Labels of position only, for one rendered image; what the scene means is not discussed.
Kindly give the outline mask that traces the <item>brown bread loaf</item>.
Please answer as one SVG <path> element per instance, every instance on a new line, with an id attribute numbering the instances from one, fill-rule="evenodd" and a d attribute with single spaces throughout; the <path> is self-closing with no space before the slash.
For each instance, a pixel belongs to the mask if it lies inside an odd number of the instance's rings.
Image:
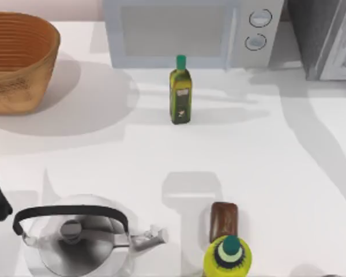
<path id="1" fill-rule="evenodd" d="M 224 235 L 238 235 L 238 206 L 217 201 L 210 209 L 209 242 L 212 243 Z"/>

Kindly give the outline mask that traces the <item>brown woven basket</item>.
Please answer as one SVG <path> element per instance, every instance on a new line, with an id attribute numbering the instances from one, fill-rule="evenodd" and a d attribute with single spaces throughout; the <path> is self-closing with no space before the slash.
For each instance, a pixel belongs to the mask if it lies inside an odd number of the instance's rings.
<path id="1" fill-rule="evenodd" d="M 40 104 L 60 43 L 59 31 L 47 20 L 0 12 L 0 115 L 29 113 Z"/>

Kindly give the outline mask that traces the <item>dark green oil bottle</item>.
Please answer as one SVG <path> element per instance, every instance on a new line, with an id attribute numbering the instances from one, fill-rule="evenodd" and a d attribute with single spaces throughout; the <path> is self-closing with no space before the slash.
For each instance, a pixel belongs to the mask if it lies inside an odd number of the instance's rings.
<path id="1" fill-rule="evenodd" d="M 191 119 L 192 80 L 186 68 L 186 56 L 176 56 L 176 68 L 170 73 L 170 117 L 174 125 Z"/>

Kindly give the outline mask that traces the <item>pale microwave oven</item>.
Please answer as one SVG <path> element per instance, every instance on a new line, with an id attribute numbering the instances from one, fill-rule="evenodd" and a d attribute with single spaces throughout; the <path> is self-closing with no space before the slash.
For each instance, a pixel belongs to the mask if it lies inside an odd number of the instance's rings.
<path id="1" fill-rule="evenodd" d="M 269 64 L 284 0 L 103 0 L 108 47 L 115 68 L 262 68 Z M 254 28 L 249 15 L 268 9 L 272 21 Z M 263 34 L 266 46 L 245 47 Z"/>

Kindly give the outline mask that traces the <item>round microwave knob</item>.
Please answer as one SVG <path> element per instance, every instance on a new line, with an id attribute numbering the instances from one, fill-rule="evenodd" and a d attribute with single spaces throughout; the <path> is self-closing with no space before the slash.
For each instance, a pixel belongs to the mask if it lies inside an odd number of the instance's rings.
<path id="1" fill-rule="evenodd" d="M 256 34 L 254 36 L 248 36 L 245 39 L 245 47 L 249 51 L 259 51 L 263 49 L 267 44 L 267 38 L 263 34 Z"/>
<path id="2" fill-rule="evenodd" d="M 256 10 L 249 15 L 249 23 L 254 28 L 263 28 L 270 24 L 272 18 L 272 13 L 268 9 Z"/>

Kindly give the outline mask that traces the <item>yellow-green bottle with green cap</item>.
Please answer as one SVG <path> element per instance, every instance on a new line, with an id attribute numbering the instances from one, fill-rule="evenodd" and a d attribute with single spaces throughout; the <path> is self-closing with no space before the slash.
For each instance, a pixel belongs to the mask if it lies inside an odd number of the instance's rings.
<path id="1" fill-rule="evenodd" d="M 248 244 L 237 235 L 214 240 L 204 255 L 203 277 L 247 277 L 252 264 Z"/>

